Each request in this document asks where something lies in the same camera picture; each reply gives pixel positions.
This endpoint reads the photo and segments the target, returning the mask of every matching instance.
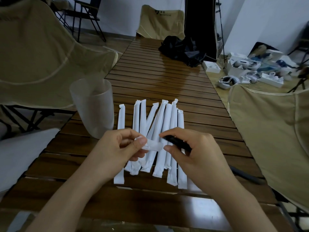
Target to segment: khaki fabric chair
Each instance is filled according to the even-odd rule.
[[[309,213],[308,98],[235,85],[228,111],[269,186]]]
[[[167,36],[177,36],[184,39],[184,12],[155,10],[149,5],[143,5],[136,32],[145,38],[164,40]]]
[[[35,108],[73,105],[69,86],[81,78],[104,78],[115,52],[77,43],[40,0],[0,8],[0,104]]]

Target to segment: translucent cup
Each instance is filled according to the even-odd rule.
[[[112,85],[102,78],[87,78],[73,82],[70,92],[87,131],[100,139],[114,127]]]

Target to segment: forearm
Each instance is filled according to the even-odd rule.
[[[224,195],[218,195],[214,199],[234,231],[277,231],[256,198],[238,181],[233,184],[233,187],[226,189]]]
[[[75,231],[84,207],[98,189],[92,179],[78,169],[46,203],[26,232]]]

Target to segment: slatted table top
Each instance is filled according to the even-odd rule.
[[[117,128],[119,104],[126,105],[125,126],[132,127],[137,99],[147,99],[148,113],[152,103],[177,98],[177,107],[184,110],[185,128],[211,133],[230,165],[264,179],[203,68],[190,68],[165,57],[158,50],[160,45],[160,40],[134,40],[106,76],[113,89],[114,128]],[[96,143],[76,113],[4,197],[0,207],[41,210]],[[192,188],[192,184],[187,190],[167,184],[166,170],[162,178],[153,177],[153,169],[150,173],[139,172],[137,176],[125,172],[125,183],[121,186],[132,190],[120,189],[112,181],[108,182],[89,201],[83,216],[211,230],[229,229],[214,200]],[[275,206],[276,199],[265,180],[264,185],[255,185],[237,179],[257,198],[278,231],[292,231]]]

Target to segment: baseboard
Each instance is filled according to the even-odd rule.
[[[96,31],[92,29],[81,28],[80,32],[97,35]],[[128,35],[122,35],[122,34],[111,33],[111,32],[103,32],[103,33],[107,37],[122,38],[122,39],[127,39],[127,40],[133,40],[135,38],[135,36],[128,36]]]

